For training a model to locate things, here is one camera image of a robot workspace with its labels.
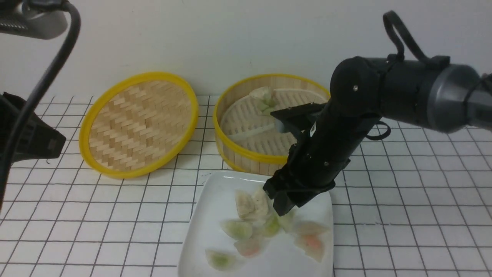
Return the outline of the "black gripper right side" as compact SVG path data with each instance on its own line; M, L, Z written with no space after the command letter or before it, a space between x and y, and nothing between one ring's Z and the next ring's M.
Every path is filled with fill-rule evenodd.
M334 179L380 121L379 114L348 115L327 102L313 126L290 147L286 164L263 186L277 215L284 216L333 189Z

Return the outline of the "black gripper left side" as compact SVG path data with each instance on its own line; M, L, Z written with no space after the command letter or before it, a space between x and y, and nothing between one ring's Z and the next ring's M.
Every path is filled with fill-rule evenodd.
M13 125L26 101L19 96L3 92L0 96L0 153L6 148ZM32 114L25 126L13 162L33 159L56 159L60 156L66 137Z

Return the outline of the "black grey robot arm left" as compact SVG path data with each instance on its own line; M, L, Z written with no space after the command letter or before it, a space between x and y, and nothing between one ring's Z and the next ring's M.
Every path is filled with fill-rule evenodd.
M31 10L21 0L1 1L1 33L47 40L60 36L67 26L62 11L40 12ZM13 125L26 100L12 93L3 92L0 102L0 146L3 154ZM32 114L20 136L12 162L56 159L60 156L65 142L64 135L44 123L39 116Z

